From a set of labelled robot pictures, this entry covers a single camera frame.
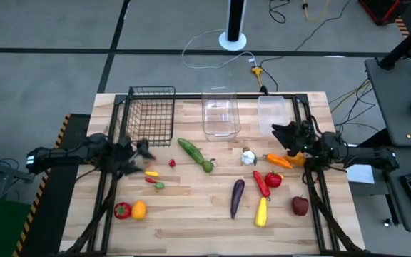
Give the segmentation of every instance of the garlic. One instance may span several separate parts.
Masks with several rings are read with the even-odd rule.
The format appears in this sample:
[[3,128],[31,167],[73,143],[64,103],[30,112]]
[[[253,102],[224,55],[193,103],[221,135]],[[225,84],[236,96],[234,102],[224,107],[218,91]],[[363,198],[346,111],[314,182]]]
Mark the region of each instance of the garlic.
[[242,163],[245,165],[255,164],[256,155],[252,151],[244,151],[242,153]]

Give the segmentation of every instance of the yellow black caution stripe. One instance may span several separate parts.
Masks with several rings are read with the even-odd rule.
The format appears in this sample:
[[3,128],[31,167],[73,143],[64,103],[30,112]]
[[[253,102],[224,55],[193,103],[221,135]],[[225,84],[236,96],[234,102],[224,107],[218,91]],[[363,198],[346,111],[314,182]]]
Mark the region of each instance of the yellow black caution stripe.
[[[69,118],[71,118],[70,114],[64,117],[63,125],[61,126],[60,133],[58,134],[58,138],[56,139],[54,148],[58,148],[60,146],[61,140],[63,140],[64,131],[66,130],[66,126],[69,122]],[[36,198],[34,198],[34,201],[31,204],[31,209],[29,210],[28,217],[26,218],[23,230],[20,233],[20,238],[17,241],[15,251],[12,254],[13,257],[19,257],[21,255],[21,249],[23,248],[23,244],[26,240],[26,237],[28,236],[29,227],[33,222],[34,215],[36,214],[39,202],[41,201],[42,192],[44,192],[47,181],[49,180],[49,175],[50,169],[46,170],[45,174],[42,176],[41,183],[39,184],[39,188],[36,192]]]
[[399,28],[400,33],[402,33],[404,38],[408,37],[410,33],[408,32],[408,29],[400,16],[396,19],[396,26]]

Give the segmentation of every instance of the white stand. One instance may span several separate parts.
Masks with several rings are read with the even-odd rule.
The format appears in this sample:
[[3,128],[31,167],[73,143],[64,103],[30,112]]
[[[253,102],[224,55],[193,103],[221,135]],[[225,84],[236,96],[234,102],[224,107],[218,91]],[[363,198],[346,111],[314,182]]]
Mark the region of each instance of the white stand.
[[247,44],[247,37],[243,33],[240,33],[239,40],[237,40],[236,42],[231,42],[227,40],[225,31],[218,38],[218,42],[220,43],[221,47],[228,51],[239,51],[243,49]]

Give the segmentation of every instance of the white cable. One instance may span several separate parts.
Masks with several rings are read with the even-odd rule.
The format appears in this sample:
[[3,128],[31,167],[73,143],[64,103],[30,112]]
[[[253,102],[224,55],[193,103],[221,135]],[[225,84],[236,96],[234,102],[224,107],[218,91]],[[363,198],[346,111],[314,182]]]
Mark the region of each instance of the white cable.
[[202,37],[202,36],[205,35],[205,34],[209,34],[209,33],[213,33],[213,32],[223,32],[223,31],[225,31],[225,29],[216,29],[216,30],[214,30],[214,31],[206,31],[206,32],[203,32],[201,35],[193,37],[193,38],[188,42],[188,44],[186,44],[185,48],[184,48],[183,51],[182,51],[182,62],[183,62],[183,64],[185,64],[185,66],[187,66],[188,68],[192,68],[192,69],[219,69],[219,68],[224,67],[226,64],[229,64],[230,62],[236,60],[237,58],[239,58],[239,57],[240,57],[241,55],[243,55],[243,54],[250,54],[250,55],[253,57],[253,62],[255,63],[255,66],[257,66],[255,56],[254,56],[251,52],[249,52],[249,51],[244,51],[244,52],[240,53],[239,55],[234,56],[233,58],[227,60],[224,64],[221,64],[220,66],[196,67],[196,66],[190,66],[190,65],[188,65],[188,64],[185,62],[185,59],[183,58],[184,53],[185,53],[186,49],[188,48],[188,46],[191,44],[191,42],[193,42],[193,40],[195,40],[195,39],[197,39],[197,38],[199,38],[199,37]]

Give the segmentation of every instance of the wire basket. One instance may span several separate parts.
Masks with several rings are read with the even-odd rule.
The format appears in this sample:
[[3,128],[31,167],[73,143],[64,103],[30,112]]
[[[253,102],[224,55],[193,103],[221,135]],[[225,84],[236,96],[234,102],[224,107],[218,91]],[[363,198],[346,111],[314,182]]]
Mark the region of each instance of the wire basket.
[[173,137],[176,88],[135,86],[128,92],[126,134],[133,142],[146,138],[149,146],[170,146]]

